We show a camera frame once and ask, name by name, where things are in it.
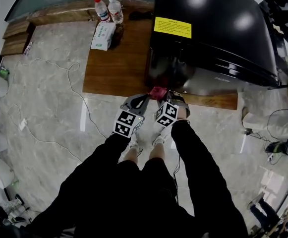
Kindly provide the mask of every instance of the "wooden step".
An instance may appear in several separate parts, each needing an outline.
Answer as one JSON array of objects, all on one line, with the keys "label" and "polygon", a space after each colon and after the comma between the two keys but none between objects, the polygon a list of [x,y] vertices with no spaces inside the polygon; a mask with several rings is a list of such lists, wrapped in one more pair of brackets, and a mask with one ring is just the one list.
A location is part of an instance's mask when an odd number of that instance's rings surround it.
[{"label": "wooden step", "polygon": [[0,54],[2,56],[23,54],[29,44],[30,38],[31,35],[28,33],[8,38],[5,40]]},{"label": "wooden step", "polygon": [[26,19],[18,20],[16,22],[10,23],[4,33],[3,39],[8,39],[10,37],[15,37],[23,34],[32,34],[35,30],[35,25],[30,23]]}]

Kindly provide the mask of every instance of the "black appliance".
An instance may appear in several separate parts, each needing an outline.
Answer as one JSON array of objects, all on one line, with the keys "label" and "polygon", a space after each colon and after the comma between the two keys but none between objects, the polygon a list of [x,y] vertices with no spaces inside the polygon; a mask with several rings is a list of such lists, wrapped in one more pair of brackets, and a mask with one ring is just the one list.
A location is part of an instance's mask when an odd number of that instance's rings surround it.
[{"label": "black appliance", "polygon": [[[191,38],[154,31],[156,17],[191,24]],[[145,83],[197,95],[277,88],[274,50],[254,0],[156,0]]]}]

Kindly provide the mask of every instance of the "brand logo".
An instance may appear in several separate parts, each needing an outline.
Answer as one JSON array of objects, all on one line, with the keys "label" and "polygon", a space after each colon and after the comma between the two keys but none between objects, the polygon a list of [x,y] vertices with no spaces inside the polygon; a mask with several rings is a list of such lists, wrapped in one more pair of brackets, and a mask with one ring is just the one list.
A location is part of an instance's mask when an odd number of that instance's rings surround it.
[{"label": "brand logo", "polygon": [[223,78],[219,78],[219,77],[215,77],[214,79],[217,79],[217,80],[220,80],[220,81],[224,81],[224,82],[229,82],[228,80],[223,79]]}]

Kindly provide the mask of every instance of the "black shorts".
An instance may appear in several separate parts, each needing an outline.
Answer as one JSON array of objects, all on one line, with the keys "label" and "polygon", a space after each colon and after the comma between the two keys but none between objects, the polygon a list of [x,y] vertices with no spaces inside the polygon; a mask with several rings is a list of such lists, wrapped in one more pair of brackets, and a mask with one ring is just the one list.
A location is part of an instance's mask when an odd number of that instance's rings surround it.
[{"label": "black shorts", "polygon": [[161,158],[147,161],[143,170],[133,161],[122,161],[117,165],[116,178],[120,188],[131,194],[140,192],[152,196],[177,196],[177,186]]}]

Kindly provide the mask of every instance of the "glossy black lid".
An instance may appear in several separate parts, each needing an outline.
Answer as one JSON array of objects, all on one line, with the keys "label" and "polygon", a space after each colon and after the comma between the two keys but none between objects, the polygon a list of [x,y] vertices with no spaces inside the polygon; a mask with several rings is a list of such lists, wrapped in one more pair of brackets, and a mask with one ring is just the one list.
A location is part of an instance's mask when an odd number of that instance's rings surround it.
[{"label": "glossy black lid", "polygon": [[272,43],[254,0],[156,0],[155,17],[192,24],[192,38],[153,31],[152,49],[205,45],[213,53],[219,51],[220,59],[224,59],[222,53],[232,55],[235,64],[252,64],[255,73],[262,70],[276,81]]}]

